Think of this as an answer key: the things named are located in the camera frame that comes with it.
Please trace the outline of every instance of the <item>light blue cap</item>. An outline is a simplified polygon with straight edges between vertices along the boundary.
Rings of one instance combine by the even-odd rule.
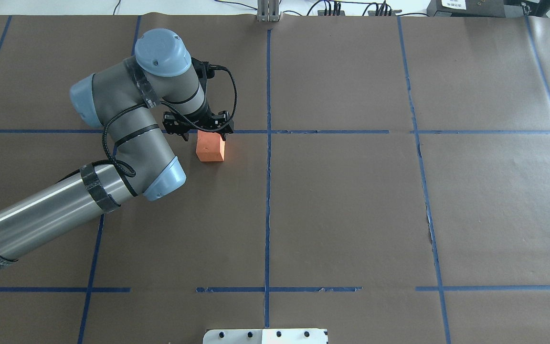
[[[190,53],[177,33],[151,29],[135,43],[137,63],[157,76],[178,76],[192,65]]]
[[[186,174],[181,168],[180,162],[177,161],[177,157],[174,157],[144,192],[144,196],[149,201],[155,201],[184,185],[185,182]]]
[[[93,128],[102,126],[99,117],[96,115],[95,103],[92,100],[92,77],[95,74],[90,74],[84,79],[78,81],[69,89],[69,98],[80,117]]]

